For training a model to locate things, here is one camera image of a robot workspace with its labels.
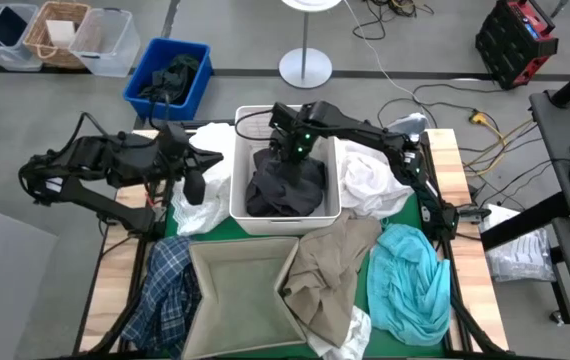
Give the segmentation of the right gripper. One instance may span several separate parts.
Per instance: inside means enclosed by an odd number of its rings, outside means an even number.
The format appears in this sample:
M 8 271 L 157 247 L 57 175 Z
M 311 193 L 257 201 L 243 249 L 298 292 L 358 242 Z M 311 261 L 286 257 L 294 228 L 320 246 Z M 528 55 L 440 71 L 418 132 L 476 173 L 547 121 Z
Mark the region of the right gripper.
M 278 151 L 282 161 L 300 163 L 311 152 L 320 135 L 313 119 L 318 102 L 304 104 L 299 110 L 276 102 L 271 110 L 269 126 L 278 134 Z

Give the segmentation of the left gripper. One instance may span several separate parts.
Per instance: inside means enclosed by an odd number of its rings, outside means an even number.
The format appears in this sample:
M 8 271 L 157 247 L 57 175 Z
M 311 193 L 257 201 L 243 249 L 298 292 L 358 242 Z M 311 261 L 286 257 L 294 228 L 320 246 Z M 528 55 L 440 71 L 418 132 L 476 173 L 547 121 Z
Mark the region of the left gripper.
M 158 144 L 157 162 L 162 175 L 184 175 L 185 156 L 189 147 L 183 126 L 164 123 L 155 138 Z M 206 182 L 202 173 L 222 161 L 224 156 L 213 151 L 191 151 L 188 155 L 188 172 L 185 174 L 183 194 L 190 205 L 200 205 L 205 195 Z

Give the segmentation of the white lace garment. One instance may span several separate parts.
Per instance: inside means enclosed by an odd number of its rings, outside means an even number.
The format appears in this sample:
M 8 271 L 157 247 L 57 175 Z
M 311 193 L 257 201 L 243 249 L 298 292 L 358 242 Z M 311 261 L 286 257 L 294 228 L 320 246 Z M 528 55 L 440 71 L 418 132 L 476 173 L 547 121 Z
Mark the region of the white lace garment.
M 231 125 L 209 123 L 200 127 L 189 139 L 190 144 L 196 148 L 221 153 L 223 160 L 203 174 L 206 186 L 200 205 L 188 203 L 183 194 L 184 180 L 174 184 L 170 235 L 205 234 L 229 216 L 235 136 Z

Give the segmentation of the dark grey garment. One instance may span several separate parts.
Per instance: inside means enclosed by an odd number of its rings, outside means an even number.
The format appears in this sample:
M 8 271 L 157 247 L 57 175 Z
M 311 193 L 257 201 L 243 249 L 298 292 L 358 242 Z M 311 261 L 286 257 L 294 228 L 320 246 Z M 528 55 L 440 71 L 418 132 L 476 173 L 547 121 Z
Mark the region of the dark grey garment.
M 326 167 L 306 158 L 299 164 L 282 162 L 276 151 L 253 155 L 256 170 L 247 185 L 245 207 L 253 217 L 305 217 L 321 205 L 326 189 Z

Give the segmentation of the smooth white shirt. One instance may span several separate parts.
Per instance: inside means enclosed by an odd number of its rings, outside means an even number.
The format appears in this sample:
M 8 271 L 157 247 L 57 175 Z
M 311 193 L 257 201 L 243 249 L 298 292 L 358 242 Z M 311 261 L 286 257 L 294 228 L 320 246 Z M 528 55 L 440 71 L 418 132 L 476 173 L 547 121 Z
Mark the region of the smooth white shirt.
M 342 207 L 357 217 L 382 220 L 395 215 L 414 194 L 395 178 L 381 151 L 338 140 L 336 156 Z

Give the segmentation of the blue plaid shirt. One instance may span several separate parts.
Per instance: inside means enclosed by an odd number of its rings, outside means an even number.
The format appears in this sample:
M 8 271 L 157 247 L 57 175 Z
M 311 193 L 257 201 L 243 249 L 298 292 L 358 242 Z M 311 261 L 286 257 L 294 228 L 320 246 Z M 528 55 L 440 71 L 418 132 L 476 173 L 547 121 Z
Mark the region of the blue plaid shirt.
M 190 237 L 164 238 L 151 248 L 139 303 L 122 332 L 136 348 L 179 360 L 202 295 L 189 252 Z

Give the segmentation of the beige trousers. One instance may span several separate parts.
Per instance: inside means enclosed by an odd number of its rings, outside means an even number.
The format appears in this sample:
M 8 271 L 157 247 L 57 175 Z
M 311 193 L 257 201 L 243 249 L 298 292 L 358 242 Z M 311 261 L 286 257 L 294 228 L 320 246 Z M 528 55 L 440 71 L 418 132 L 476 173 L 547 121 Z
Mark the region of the beige trousers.
M 297 320 L 336 347 L 347 338 L 358 272 L 381 233 L 379 220 L 345 212 L 300 239 L 284 301 Z

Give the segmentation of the turquoise garment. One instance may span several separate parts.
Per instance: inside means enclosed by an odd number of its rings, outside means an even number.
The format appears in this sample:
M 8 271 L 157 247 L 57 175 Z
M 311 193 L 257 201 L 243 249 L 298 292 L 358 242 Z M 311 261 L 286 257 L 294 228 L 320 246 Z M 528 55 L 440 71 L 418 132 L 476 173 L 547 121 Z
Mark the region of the turquoise garment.
M 450 327 L 450 261 L 415 227 L 385 227 L 370 252 L 366 290 L 372 326 L 405 345 L 433 346 Z

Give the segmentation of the small white garment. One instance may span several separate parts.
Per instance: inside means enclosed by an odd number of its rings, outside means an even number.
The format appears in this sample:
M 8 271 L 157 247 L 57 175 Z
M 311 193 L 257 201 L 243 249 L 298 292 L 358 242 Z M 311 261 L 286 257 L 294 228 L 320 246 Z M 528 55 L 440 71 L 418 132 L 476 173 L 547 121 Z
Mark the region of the small white garment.
M 353 306 L 351 321 L 346 339 L 340 347 L 336 347 L 303 327 L 308 346 L 322 360 L 363 360 L 365 350 L 370 341 L 371 320 L 367 313 Z

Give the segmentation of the white plastic laundry basket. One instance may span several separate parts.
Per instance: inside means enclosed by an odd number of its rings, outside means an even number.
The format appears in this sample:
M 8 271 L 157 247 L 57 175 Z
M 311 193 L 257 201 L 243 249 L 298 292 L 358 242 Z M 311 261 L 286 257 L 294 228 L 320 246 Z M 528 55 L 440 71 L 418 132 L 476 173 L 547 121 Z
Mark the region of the white plastic laundry basket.
M 236 110 L 234 124 L 238 133 L 234 145 L 229 212 L 250 235 L 302 236 L 333 224 L 341 214 L 337 139 L 318 138 L 308 154 L 309 159 L 321 162 L 324 169 L 321 202 L 309 215 L 255 217 L 247 211 L 247 189 L 256 172 L 254 155 L 269 149 L 269 139 L 276 135 L 276 130 L 269 126 L 271 109 L 270 105 L 254 105 L 241 106 Z

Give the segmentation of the dark green garment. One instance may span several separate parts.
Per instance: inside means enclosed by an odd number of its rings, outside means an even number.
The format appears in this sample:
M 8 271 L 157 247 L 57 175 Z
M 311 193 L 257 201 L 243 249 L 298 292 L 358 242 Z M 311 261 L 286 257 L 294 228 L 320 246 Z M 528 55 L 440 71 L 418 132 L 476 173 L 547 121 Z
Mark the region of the dark green garment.
M 143 85 L 138 96 L 151 102 L 182 105 L 200 65 L 192 55 L 176 55 L 166 68 L 152 73 L 151 83 Z

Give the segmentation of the blue plastic bin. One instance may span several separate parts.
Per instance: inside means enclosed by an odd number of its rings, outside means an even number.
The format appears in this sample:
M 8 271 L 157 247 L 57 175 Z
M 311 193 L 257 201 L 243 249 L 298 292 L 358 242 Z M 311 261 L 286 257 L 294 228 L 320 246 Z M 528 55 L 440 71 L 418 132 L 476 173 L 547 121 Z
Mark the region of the blue plastic bin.
M 213 73 L 210 50 L 211 48 L 203 43 L 160 37 L 152 39 L 123 92 L 124 99 L 143 119 L 152 117 L 166 120 L 192 120 Z M 140 98 L 139 90 L 143 85 L 151 83 L 152 73 L 166 68 L 179 54 L 192 55 L 201 62 L 185 102 L 182 105 L 175 105 Z

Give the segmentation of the grey-headed desk lamp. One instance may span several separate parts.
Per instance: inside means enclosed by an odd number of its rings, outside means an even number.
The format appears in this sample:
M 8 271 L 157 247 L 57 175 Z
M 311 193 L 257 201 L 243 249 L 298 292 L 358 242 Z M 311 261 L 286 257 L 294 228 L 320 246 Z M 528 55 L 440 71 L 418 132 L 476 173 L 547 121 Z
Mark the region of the grey-headed desk lamp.
M 418 143 L 428 126 L 428 118 L 422 113 L 416 112 L 393 121 L 386 128 L 394 133 L 405 134 L 412 143 Z

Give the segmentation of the beige fabric storage bin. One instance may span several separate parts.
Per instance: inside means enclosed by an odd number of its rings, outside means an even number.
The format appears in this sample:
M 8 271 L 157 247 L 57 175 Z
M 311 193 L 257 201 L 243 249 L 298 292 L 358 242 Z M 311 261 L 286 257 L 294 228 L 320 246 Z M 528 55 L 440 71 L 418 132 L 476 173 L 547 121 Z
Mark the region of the beige fabric storage bin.
M 281 295 L 298 247 L 296 237 L 190 244 L 202 299 L 182 360 L 304 344 L 306 335 Z

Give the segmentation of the empty clear plastic bin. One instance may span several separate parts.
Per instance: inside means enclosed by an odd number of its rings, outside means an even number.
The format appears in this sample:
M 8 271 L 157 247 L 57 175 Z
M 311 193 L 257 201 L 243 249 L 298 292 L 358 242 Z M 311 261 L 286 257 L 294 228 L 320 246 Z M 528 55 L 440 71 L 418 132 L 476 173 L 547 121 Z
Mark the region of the empty clear plastic bin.
M 126 77 L 140 48 L 131 12 L 92 8 L 79 26 L 69 52 L 96 76 Z

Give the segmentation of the white paper box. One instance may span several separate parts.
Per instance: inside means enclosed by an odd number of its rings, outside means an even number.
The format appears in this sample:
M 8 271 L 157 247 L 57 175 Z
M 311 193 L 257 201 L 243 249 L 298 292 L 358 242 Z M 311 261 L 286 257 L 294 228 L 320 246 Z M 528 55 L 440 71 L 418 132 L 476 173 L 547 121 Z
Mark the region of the white paper box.
M 46 29 L 55 47 L 68 48 L 75 38 L 76 25 L 68 20 L 47 20 Z

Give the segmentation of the wicker basket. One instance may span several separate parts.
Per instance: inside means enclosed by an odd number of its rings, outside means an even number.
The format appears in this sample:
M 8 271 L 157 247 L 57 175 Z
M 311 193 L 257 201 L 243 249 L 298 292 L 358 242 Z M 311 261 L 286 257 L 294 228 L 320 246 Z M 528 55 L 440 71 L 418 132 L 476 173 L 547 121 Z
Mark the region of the wicker basket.
M 82 62 L 66 47 L 58 47 L 51 41 L 47 30 L 47 20 L 72 21 L 80 25 L 90 5 L 77 2 L 45 2 L 31 25 L 23 44 L 45 65 L 64 69 L 83 69 Z

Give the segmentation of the clear plastic bin with lid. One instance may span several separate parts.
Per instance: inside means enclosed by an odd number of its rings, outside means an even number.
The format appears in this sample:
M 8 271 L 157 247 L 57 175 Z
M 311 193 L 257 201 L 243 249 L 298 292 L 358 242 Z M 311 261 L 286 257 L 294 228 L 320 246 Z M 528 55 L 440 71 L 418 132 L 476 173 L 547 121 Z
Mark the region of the clear plastic bin with lid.
M 34 4 L 9 3 L 1 4 L 0 8 L 10 7 L 26 22 L 27 27 L 14 46 L 0 46 L 0 66 L 10 71 L 36 72 L 42 68 L 39 60 L 24 44 L 23 41 L 29 32 L 39 7 Z

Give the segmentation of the red and black toolbox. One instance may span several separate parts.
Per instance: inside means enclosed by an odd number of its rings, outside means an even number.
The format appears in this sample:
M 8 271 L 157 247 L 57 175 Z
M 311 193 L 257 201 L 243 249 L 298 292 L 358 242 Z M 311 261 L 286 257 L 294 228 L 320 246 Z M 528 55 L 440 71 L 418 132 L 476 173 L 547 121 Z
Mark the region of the red and black toolbox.
M 475 36 L 492 79 L 503 90 L 527 85 L 558 51 L 555 24 L 536 0 L 497 0 Z

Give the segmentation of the dark rectangular box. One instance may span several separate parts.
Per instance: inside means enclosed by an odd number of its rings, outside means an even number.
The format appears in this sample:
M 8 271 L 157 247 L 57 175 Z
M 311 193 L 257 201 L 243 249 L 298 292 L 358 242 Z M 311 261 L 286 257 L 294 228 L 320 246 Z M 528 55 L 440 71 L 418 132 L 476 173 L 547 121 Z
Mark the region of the dark rectangular box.
M 27 22 L 10 7 L 0 8 L 0 46 L 14 46 Z

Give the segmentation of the green table mat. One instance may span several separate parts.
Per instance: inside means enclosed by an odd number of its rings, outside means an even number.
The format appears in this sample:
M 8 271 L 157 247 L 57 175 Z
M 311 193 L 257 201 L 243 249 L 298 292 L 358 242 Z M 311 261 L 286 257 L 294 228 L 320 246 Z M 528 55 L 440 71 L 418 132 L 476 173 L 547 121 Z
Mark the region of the green table mat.
M 420 229 L 421 221 L 419 220 L 418 203 L 416 196 L 411 195 L 405 203 L 404 208 L 399 213 L 384 219 L 383 224 L 405 224 Z M 232 240 L 242 238 L 252 238 L 252 235 L 246 233 L 231 217 L 225 218 L 219 225 L 207 233 L 193 235 L 193 239 L 198 241 Z M 369 257 L 366 256 L 363 260 L 361 270 L 359 272 L 355 302 L 355 305 L 365 312 L 369 311 L 366 291 L 368 265 Z M 443 341 L 433 346 L 410 346 L 400 342 L 386 330 L 373 328 L 370 335 L 370 341 L 364 353 L 364 357 L 367 359 L 439 357 L 444 354 L 444 349 L 445 345 Z M 306 344 L 281 346 L 257 351 L 225 355 L 225 358 L 274 358 L 288 360 L 318 359 L 315 352 Z

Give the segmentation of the clear plastic bag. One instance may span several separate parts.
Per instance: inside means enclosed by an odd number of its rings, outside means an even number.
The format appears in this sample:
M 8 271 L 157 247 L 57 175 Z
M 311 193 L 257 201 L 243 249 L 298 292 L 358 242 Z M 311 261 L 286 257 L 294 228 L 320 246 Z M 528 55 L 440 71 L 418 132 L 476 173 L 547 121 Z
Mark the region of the clear plastic bag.
M 550 250 L 550 242 L 544 228 L 486 250 L 491 278 L 495 282 L 555 281 Z

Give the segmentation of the white round pedestal stand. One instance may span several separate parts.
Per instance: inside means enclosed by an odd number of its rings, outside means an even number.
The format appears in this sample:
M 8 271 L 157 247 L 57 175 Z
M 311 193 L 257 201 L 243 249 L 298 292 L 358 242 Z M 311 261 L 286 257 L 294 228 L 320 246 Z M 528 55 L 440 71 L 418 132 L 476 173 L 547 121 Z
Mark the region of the white round pedestal stand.
M 333 66 L 322 51 L 309 46 L 310 15 L 330 10 L 341 0 L 281 0 L 288 7 L 303 14 L 302 46 L 287 52 L 279 61 L 278 71 L 289 85 L 300 89 L 313 89 L 325 84 L 331 77 Z

